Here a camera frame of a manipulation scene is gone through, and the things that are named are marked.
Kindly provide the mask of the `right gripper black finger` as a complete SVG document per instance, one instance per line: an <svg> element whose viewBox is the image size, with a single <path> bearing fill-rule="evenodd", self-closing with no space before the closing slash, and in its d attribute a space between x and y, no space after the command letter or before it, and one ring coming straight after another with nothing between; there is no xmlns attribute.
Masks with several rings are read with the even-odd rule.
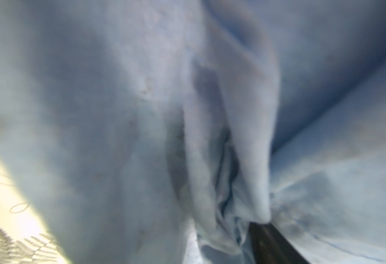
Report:
<svg viewBox="0 0 386 264"><path fill-rule="evenodd" d="M249 227L257 264L309 264L272 224Z"/></svg>

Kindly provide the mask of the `light blue shirt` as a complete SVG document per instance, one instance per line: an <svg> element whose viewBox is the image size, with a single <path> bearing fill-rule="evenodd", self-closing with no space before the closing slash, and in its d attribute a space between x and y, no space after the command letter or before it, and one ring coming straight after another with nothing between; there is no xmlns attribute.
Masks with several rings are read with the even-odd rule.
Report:
<svg viewBox="0 0 386 264"><path fill-rule="evenodd" d="M386 264L386 1L0 1L0 264Z"/></svg>

